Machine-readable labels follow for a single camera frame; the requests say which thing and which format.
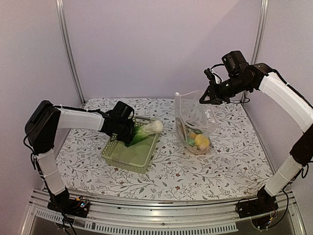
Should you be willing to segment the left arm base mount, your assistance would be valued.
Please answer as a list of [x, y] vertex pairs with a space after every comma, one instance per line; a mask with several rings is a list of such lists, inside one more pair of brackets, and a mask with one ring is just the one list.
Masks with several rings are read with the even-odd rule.
[[66, 215], [87, 218], [90, 200], [82, 196], [75, 199], [67, 196], [56, 196], [50, 199], [47, 208]]

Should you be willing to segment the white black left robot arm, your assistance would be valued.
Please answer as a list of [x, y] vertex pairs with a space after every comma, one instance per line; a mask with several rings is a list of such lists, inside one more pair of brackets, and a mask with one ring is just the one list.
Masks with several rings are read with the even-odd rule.
[[122, 101], [106, 112], [54, 105], [48, 100], [40, 102], [25, 125], [24, 142], [31, 150], [40, 177], [55, 196], [54, 205], [61, 212], [69, 212], [73, 203], [63, 194], [67, 188], [56, 164], [55, 143], [59, 130], [92, 130], [130, 143], [133, 139], [134, 115], [133, 107]]

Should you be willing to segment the green bok choy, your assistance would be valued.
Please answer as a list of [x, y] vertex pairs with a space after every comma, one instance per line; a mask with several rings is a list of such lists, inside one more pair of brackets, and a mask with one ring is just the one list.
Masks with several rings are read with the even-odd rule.
[[131, 135], [132, 140], [130, 143], [125, 143], [126, 147], [137, 144], [150, 135], [159, 134], [163, 131], [163, 124], [160, 120], [155, 120], [149, 124], [137, 126]]

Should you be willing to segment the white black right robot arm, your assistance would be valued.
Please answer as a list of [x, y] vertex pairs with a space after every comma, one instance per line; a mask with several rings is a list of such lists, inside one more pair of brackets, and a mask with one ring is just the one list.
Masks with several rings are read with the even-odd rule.
[[253, 202], [253, 209], [256, 213], [264, 213], [271, 207], [277, 193], [292, 183], [300, 171], [312, 161], [313, 106], [277, 70], [265, 63], [250, 65], [238, 50], [223, 56], [222, 65], [229, 77], [224, 82], [217, 83], [211, 69], [204, 71], [209, 85], [199, 99], [201, 104], [230, 103], [230, 99], [241, 92], [261, 91], [275, 101], [303, 133], [274, 176], [258, 191], [258, 199]]

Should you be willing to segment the brown bread roll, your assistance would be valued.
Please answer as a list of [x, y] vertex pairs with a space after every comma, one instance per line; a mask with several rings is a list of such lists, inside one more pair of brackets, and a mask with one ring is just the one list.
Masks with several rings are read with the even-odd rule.
[[179, 134], [185, 139], [186, 135], [185, 135], [184, 125], [182, 124], [180, 118], [176, 119], [176, 123], [177, 123], [177, 129], [178, 129]]

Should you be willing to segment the clear zip top bag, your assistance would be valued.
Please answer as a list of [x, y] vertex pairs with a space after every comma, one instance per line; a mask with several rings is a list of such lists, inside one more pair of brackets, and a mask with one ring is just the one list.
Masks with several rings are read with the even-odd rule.
[[[179, 140], [192, 153], [196, 155], [206, 154], [212, 148], [210, 140], [219, 127], [219, 123], [215, 118], [213, 106], [211, 104], [200, 104], [199, 99], [204, 91], [196, 90], [186, 94], [175, 96], [175, 125]], [[180, 118], [185, 130], [185, 139], [179, 134], [176, 119]], [[210, 146], [207, 148], [198, 148], [194, 140], [190, 139], [188, 134], [194, 132], [202, 134], [209, 138]]]

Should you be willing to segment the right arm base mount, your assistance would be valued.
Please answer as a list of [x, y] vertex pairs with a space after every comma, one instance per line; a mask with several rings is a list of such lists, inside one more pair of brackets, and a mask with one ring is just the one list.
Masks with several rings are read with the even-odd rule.
[[259, 198], [253, 200], [243, 198], [237, 202], [235, 211], [240, 218], [249, 217], [254, 228], [267, 230], [277, 217], [278, 204], [275, 199], [264, 202]]

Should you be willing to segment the yellow lemon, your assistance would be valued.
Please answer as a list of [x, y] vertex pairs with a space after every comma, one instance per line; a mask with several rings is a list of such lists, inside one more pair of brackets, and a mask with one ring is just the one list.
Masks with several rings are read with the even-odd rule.
[[194, 142], [198, 148], [207, 148], [210, 146], [209, 138], [202, 134], [196, 135]]

